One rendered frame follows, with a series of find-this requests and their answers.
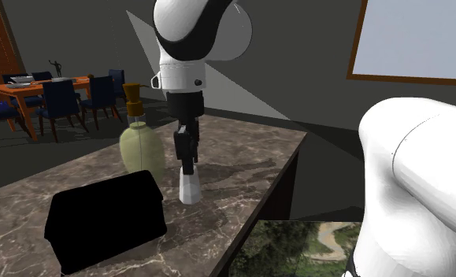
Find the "forest-patterned robot stand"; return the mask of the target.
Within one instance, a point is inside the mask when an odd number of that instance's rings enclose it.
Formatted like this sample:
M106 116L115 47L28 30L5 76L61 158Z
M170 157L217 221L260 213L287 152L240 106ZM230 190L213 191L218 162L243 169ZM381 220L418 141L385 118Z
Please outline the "forest-patterned robot stand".
M229 277L342 277L360 222L260 220Z

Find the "orange dining table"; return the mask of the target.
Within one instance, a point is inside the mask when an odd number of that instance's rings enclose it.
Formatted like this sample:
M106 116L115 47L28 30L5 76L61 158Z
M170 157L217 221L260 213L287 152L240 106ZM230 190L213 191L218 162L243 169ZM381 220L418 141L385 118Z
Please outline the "orange dining table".
M76 83L73 84L74 89L86 89L87 98L91 98L89 79L86 76L78 76L72 78L76 79ZM35 129L32 126L32 120L30 117L31 109L27 107L24 101L24 97L43 94L43 85L39 84L41 82L46 81L35 81L33 82L35 84L31 84L30 86L23 88L8 88L5 84L0 84L0 101L7 101L9 105L12 105L10 103L9 97L15 97L19 105L20 113L24 117L26 127L28 128L33 141L37 141L37 136L35 133Z

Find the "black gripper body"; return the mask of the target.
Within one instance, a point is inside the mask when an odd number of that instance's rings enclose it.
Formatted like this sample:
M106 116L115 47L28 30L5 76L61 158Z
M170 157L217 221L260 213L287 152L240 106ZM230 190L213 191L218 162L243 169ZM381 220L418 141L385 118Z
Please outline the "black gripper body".
M178 120L190 120L204 114L202 91L187 93L166 93L169 113Z

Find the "black house-shaped box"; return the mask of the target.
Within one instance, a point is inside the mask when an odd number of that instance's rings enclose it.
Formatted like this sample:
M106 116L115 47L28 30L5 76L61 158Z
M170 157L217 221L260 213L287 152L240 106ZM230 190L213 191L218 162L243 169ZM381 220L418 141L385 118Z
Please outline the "black house-shaped box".
M148 170L55 194L44 238L61 273L73 274L164 235L162 201Z

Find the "small white bottle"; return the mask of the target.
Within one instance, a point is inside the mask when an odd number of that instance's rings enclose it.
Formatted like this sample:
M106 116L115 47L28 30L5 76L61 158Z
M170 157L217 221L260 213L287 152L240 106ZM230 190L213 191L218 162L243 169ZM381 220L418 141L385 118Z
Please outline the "small white bottle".
M195 165L193 169L192 175L186 175L184 169L180 168L179 199L185 205L193 205L201 199L198 169Z

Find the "green soap dispenser brown pump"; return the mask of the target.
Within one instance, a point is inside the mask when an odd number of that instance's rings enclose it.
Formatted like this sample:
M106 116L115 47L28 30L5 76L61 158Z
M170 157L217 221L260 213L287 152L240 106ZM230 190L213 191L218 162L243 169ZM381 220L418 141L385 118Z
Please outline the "green soap dispenser brown pump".
M139 92L143 85L125 83L128 127L120 135L120 153L129 173L148 170L156 183L163 180L165 150L159 135L146 122Z

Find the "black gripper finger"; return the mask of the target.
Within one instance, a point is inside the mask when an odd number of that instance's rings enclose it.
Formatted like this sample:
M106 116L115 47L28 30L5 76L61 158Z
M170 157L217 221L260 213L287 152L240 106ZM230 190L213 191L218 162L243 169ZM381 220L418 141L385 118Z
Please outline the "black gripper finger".
M198 117L186 123L179 122L174 132L176 157L182 161L183 174L193 175L198 162L199 123Z

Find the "brown-framed window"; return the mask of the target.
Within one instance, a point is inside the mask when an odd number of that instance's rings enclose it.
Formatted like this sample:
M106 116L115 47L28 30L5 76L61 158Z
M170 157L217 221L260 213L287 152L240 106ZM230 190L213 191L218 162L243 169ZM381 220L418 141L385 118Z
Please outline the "brown-framed window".
M347 78L456 86L456 0L361 0Z

